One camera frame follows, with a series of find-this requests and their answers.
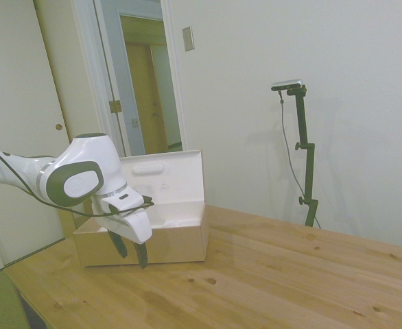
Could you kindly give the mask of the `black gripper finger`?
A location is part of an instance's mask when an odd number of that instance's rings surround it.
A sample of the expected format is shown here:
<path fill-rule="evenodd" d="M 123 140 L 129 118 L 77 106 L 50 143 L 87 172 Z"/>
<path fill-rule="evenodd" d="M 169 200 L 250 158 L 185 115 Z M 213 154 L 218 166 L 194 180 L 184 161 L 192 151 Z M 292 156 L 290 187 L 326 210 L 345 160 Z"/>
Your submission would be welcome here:
<path fill-rule="evenodd" d="M 142 269 L 145 269 L 148 265 L 148 254 L 147 254 L 147 247 L 145 243 L 132 243 L 134 246 L 134 249 L 137 253 L 137 260 L 139 262 L 139 265 Z"/>
<path fill-rule="evenodd" d="M 110 230 L 108 231 L 108 234 L 120 257 L 126 258 L 128 256 L 128 251 L 122 237 Z"/>

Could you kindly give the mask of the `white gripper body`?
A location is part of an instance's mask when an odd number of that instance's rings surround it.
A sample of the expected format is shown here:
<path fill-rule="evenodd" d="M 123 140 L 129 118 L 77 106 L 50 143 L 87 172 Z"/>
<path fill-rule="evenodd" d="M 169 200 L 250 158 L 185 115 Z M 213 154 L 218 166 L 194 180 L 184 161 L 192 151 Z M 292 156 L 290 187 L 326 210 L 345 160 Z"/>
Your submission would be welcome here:
<path fill-rule="evenodd" d="M 101 227 L 135 243 L 144 243 L 152 236 L 143 207 L 145 200 L 130 186 L 107 195 L 94 195 L 91 200 L 94 218 Z"/>

